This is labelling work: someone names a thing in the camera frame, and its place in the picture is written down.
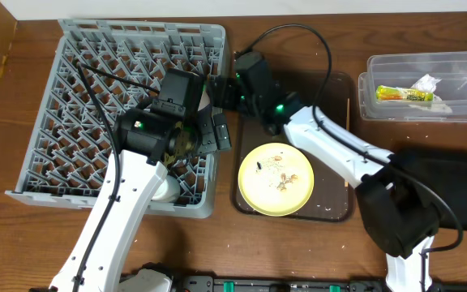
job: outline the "dark placemat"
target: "dark placemat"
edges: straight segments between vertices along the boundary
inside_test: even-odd
[[[310,104],[315,91],[325,72],[274,72],[274,79],[279,80],[288,91],[297,91],[302,101]],[[345,127],[347,123],[348,99],[355,93],[353,80],[341,72],[333,72],[326,87],[322,101],[319,103],[322,111],[338,125]],[[246,155],[262,144],[285,143],[289,144],[285,135],[271,137],[266,134],[259,122],[252,118],[242,118],[239,125],[240,139],[238,141],[238,171]],[[347,220],[353,213],[353,192],[346,187],[343,178],[329,169],[323,162],[304,153],[313,167],[315,174],[315,187],[311,198],[296,213],[284,218],[305,219],[313,221],[341,222]],[[236,184],[232,194],[233,206],[240,212],[250,215],[262,215],[256,212],[242,198]]]

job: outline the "wood grain surface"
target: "wood grain surface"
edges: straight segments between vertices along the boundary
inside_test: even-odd
[[[274,25],[309,24],[328,40],[334,69],[354,80],[374,54],[467,50],[467,13],[171,20],[224,25],[231,51],[242,49]],[[61,35],[54,21],[19,22],[1,83],[0,291],[47,286],[69,256],[89,214],[89,210],[27,206],[3,194],[15,187]],[[296,29],[270,36],[257,49],[274,69],[326,67],[322,46]],[[380,147],[394,150],[411,143],[467,149],[467,124],[363,122],[358,115],[352,111],[355,133]],[[227,118],[236,144],[238,116],[228,113]],[[212,216],[204,220],[146,216],[124,272],[161,261],[171,268],[222,277],[343,280],[387,274],[384,253],[366,234],[358,210],[342,224],[251,217],[236,211],[229,200],[237,171],[232,167],[236,150],[221,154]],[[453,230],[441,230],[434,246],[449,243],[455,235]],[[467,232],[457,250],[431,256],[430,270],[443,281],[467,281]]]

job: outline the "wire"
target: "wire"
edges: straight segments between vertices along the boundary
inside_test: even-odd
[[[118,80],[118,81],[123,82],[123,83],[125,83],[125,84],[129,84],[129,85],[134,85],[134,86],[137,86],[137,87],[145,88],[145,89],[147,89],[147,90],[150,90],[150,91],[155,92],[155,93],[158,93],[158,94],[160,93],[159,90],[157,90],[157,89],[155,89],[155,88],[152,88],[152,87],[150,87],[150,86],[143,85],[143,84],[139,84],[139,83],[136,83],[136,82],[133,82],[133,81],[129,81],[129,80],[127,80],[127,79],[123,79],[123,78],[121,78],[121,77],[118,77],[118,76],[116,76],[116,75],[113,75],[113,74],[104,72],[104,71],[102,71],[102,70],[98,70],[98,69],[96,69],[96,68],[94,68],[94,67],[91,67],[91,66],[89,66],[89,65],[83,64],[83,63],[81,63],[81,62],[79,62],[78,64],[79,64],[80,66],[82,66],[82,67],[84,67],[84,68],[90,70],[90,71],[93,71],[93,72],[95,72],[95,73],[98,73],[98,74],[100,74],[100,75],[103,75],[103,76],[105,76],[105,77],[107,77],[107,78],[115,79],[115,80]]]
[[[74,279],[73,292],[79,291],[80,283],[83,280],[82,273],[86,269],[86,263],[88,262],[89,254],[91,253],[91,250],[93,249],[93,246],[95,245],[95,241],[98,238],[98,234],[102,230],[102,226],[104,226],[105,219],[107,218],[107,216],[109,215],[109,212],[111,211],[111,208],[113,207],[114,201],[117,199],[118,188],[120,187],[120,178],[122,177],[121,172],[120,172],[120,156],[117,151],[118,148],[117,148],[116,139],[113,136],[113,131],[111,129],[109,121],[105,117],[105,113],[100,105],[100,102],[97,100],[97,98],[95,97],[95,93],[89,86],[88,80],[86,79],[86,76],[84,75],[84,71],[82,70],[82,67],[84,67],[84,64],[79,62],[77,66],[77,70],[79,72],[80,78],[82,80],[82,83],[84,84],[84,87],[86,88],[86,91],[91,97],[93,104],[96,107],[96,111],[101,116],[102,122],[104,123],[105,130],[108,132],[109,137],[110,137],[109,140],[111,143],[111,149],[113,149],[113,154],[114,154],[115,175],[114,175],[113,191],[111,192],[111,195],[109,196],[109,202],[107,203],[107,206],[105,207],[105,210],[102,213],[101,219],[98,221],[98,225],[95,228],[95,232],[93,233],[93,236],[89,240],[88,247],[86,248],[86,251],[84,252],[84,255],[82,256],[82,260],[80,261],[79,270],[77,271],[77,274],[75,275],[75,279]]]
[[[263,38],[265,38],[268,34],[270,34],[272,32],[275,32],[276,30],[281,29],[281,28],[303,28],[303,29],[306,29],[306,30],[312,32],[314,35],[316,35],[320,39],[320,41],[322,41],[322,44],[325,47],[325,51],[326,51],[326,54],[328,56],[328,70],[327,70],[327,73],[325,75],[325,78],[323,79],[323,82],[321,83],[321,85],[319,86],[318,91],[315,94],[315,98],[313,100],[313,106],[312,106],[313,119],[315,120],[318,127],[321,128],[323,131],[325,131],[328,135],[330,135],[334,140],[336,140],[340,144],[346,146],[347,148],[354,151],[358,155],[362,156],[364,159],[373,161],[373,162],[375,162],[375,163],[377,163],[377,164],[379,164],[379,165],[381,165],[383,167],[388,167],[397,176],[400,176],[400,177],[402,177],[402,178],[404,178],[406,180],[409,180],[410,182],[415,183],[418,186],[420,186],[422,189],[424,189],[425,191],[430,193],[430,195],[435,200],[435,204],[438,205],[441,209],[446,210],[447,213],[449,214],[449,216],[455,222],[455,227],[456,227],[456,230],[457,230],[457,239],[455,240],[455,242],[453,242],[451,244],[448,244],[447,246],[442,246],[442,247],[424,248],[421,251],[421,255],[420,255],[422,257],[421,287],[422,287],[422,291],[425,292],[425,290],[426,290],[425,289],[426,260],[428,258],[427,253],[428,252],[438,252],[438,251],[450,251],[450,250],[458,247],[461,244],[462,239],[464,237],[464,231],[463,231],[461,223],[459,222],[459,219],[457,218],[455,213],[452,211],[452,209],[444,202],[444,200],[441,199],[441,197],[439,195],[437,195],[437,193],[435,193],[435,191],[433,191],[431,188],[429,188],[425,183],[419,181],[417,178],[415,178],[411,174],[407,173],[406,171],[404,171],[402,169],[399,169],[399,168],[396,168],[394,165],[391,165],[391,164],[389,164],[389,163],[387,163],[385,161],[381,161],[380,159],[370,155],[369,152],[362,151],[361,149],[355,147],[351,143],[343,140],[341,137],[337,136],[332,131],[330,131],[327,127],[325,127],[325,125],[323,124],[323,120],[320,120],[318,118],[317,113],[316,113],[316,108],[318,107],[318,104],[320,103],[320,100],[322,98],[322,93],[323,93],[323,91],[324,91],[324,89],[325,89],[325,87],[327,85],[327,82],[329,80],[329,77],[331,75],[332,56],[331,56],[331,50],[329,49],[328,43],[325,41],[325,39],[322,37],[322,35],[320,35],[320,33],[317,32],[314,28],[309,27],[309,26],[304,25],[304,24],[283,24],[283,25],[276,26],[274,28],[270,28],[265,33],[260,35],[259,38],[257,38],[257,40],[255,40],[246,49],[241,51],[239,53],[239,56],[242,56],[243,54],[246,54],[246,53],[250,52],[253,49],[253,47],[255,45],[257,45],[257,43],[260,42]]]

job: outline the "plastic crate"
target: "plastic crate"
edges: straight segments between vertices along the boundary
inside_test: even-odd
[[[15,190],[6,194],[25,204],[91,208],[103,183],[111,148],[73,61],[79,59],[160,89],[169,68],[199,72],[210,79],[228,74],[229,51],[225,29],[214,24],[88,19],[62,19],[59,23],[64,36],[19,180]],[[111,124],[150,94],[93,73],[88,79]],[[196,157],[183,167],[176,163],[169,174],[180,182],[180,199],[175,203],[151,202],[146,213],[209,216],[217,163],[217,154]]]

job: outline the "black cable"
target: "black cable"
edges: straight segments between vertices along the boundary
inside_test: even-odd
[[[94,67],[91,67],[91,66],[89,66],[89,65],[83,64],[83,63],[81,63],[81,62],[79,62],[78,64],[79,64],[80,66],[82,66],[82,67],[84,67],[84,68],[90,70],[90,71],[93,71],[93,72],[95,72],[95,73],[98,73],[98,74],[100,74],[100,75],[103,75],[103,76],[105,76],[105,77],[107,77],[107,78],[115,79],[115,80],[118,80],[118,81],[123,82],[123,83],[125,83],[125,84],[129,84],[129,85],[134,85],[134,86],[137,86],[137,87],[145,88],[145,89],[147,89],[147,90],[150,90],[150,91],[155,92],[155,93],[158,93],[158,94],[160,93],[159,90],[157,90],[157,89],[155,89],[155,88],[152,88],[152,87],[150,87],[150,86],[143,85],[143,84],[139,84],[139,83],[136,83],[136,82],[134,82],[134,81],[129,81],[129,80],[127,80],[127,79],[123,79],[123,78],[121,78],[121,77],[118,77],[118,76],[116,76],[116,75],[113,75],[113,74],[104,72],[104,71],[102,71],[102,70],[98,70],[98,69],[96,69],[96,68],[94,68]]]
[[[317,113],[316,113],[316,108],[318,107],[318,104],[320,103],[320,99],[322,97],[323,90],[325,89],[326,84],[328,82],[328,79],[329,79],[329,77],[331,75],[332,56],[331,56],[331,50],[329,49],[328,43],[325,41],[325,39],[322,37],[322,35],[320,35],[320,33],[317,32],[314,28],[309,27],[309,26],[304,25],[304,24],[283,24],[283,25],[276,26],[274,28],[270,28],[265,33],[260,35],[259,38],[257,38],[257,40],[255,40],[246,49],[241,51],[239,53],[239,56],[242,56],[243,54],[246,54],[246,53],[250,52],[253,49],[253,47],[259,41],[261,41],[263,38],[265,38],[268,34],[270,34],[272,32],[275,32],[276,30],[281,29],[281,28],[304,28],[304,29],[312,32],[314,35],[316,35],[320,39],[320,41],[322,41],[322,44],[325,47],[325,51],[326,51],[327,56],[328,56],[328,70],[327,70],[327,74],[325,76],[325,79],[323,80],[322,84],[320,85],[318,91],[315,94],[315,98],[313,100],[313,106],[312,106],[313,119],[315,120],[318,127],[321,128],[323,131],[325,131],[328,135],[330,135],[334,140],[336,140],[340,144],[346,146],[347,148],[354,151],[358,155],[361,155],[364,159],[373,161],[373,162],[375,162],[375,163],[377,163],[377,164],[379,164],[379,165],[381,165],[383,167],[389,167],[389,169],[392,172],[394,172],[396,175],[398,175],[398,176],[400,176],[400,177],[402,177],[402,178],[404,178],[406,180],[409,180],[410,182],[415,183],[418,186],[420,186],[425,191],[428,191],[430,193],[430,195],[435,199],[435,204],[438,205],[441,209],[445,209],[448,212],[448,214],[450,215],[450,217],[452,218],[452,220],[455,222],[455,227],[457,229],[457,239],[456,239],[456,241],[454,243],[451,243],[451,244],[448,244],[447,246],[442,246],[442,247],[424,248],[421,251],[421,257],[422,257],[421,286],[422,286],[422,291],[425,292],[426,259],[428,258],[427,253],[428,252],[437,252],[437,251],[450,251],[451,249],[454,249],[454,248],[458,247],[461,244],[462,239],[464,237],[464,231],[463,231],[461,223],[459,222],[459,219],[456,217],[455,213],[450,209],[450,207],[444,202],[444,200],[441,199],[441,197],[438,196],[437,193],[435,193],[435,191],[433,191],[431,188],[429,188],[426,184],[419,181],[418,179],[416,179],[411,174],[408,174],[406,171],[401,170],[399,168],[396,168],[395,166],[393,166],[393,165],[391,165],[391,164],[389,164],[389,163],[387,163],[385,161],[381,161],[380,159],[370,155],[369,152],[362,151],[358,147],[355,147],[351,143],[343,140],[341,137],[337,136],[336,134],[331,132],[327,127],[325,127],[325,125],[323,124],[323,120],[320,120],[318,118]]]
[[[95,228],[95,232],[93,233],[93,236],[89,240],[88,247],[86,248],[86,251],[84,252],[84,255],[82,256],[82,260],[80,261],[79,270],[77,271],[77,274],[75,275],[75,279],[74,279],[73,292],[79,291],[80,282],[83,279],[82,273],[86,269],[86,263],[88,262],[89,254],[91,253],[91,250],[93,249],[93,246],[95,245],[95,241],[98,238],[98,234],[101,232],[102,226],[104,226],[105,219],[109,215],[109,212],[111,211],[111,207],[113,207],[113,203],[117,198],[117,193],[118,193],[118,188],[120,187],[120,178],[121,178],[120,156],[119,156],[119,153],[117,152],[118,148],[117,148],[116,140],[113,136],[113,131],[111,129],[109,121],[105,117],[105,113],[100,105],[100,102],[97,100],[97,98],[95,97],[95,93],[89,86],[88,80],[86,79],[86,76],[84,75],[84,71],[82,70],[82,67],[84,67],[84,64],[79,62],[77,66],[77,70],[79,72],[80,78],[82,80],[82,83],[84,84],[84,87],[86,88],[86,91],[91,97],[93,104],[96,107],[96,111],[101,116],[102,123],[104,123],[105,130],[108,132],[108,135],[110,137],[109,141],[111,143],[111,149],[113,149],[113,154],[114,154],[115,176],[114,176],[113,191],[111,192],[111,196],[109,197],[109,202],[107,203],[107,206],[105,207],[105,210],[102,213],[102,217],[100,221],[98,221],[98,225]]]

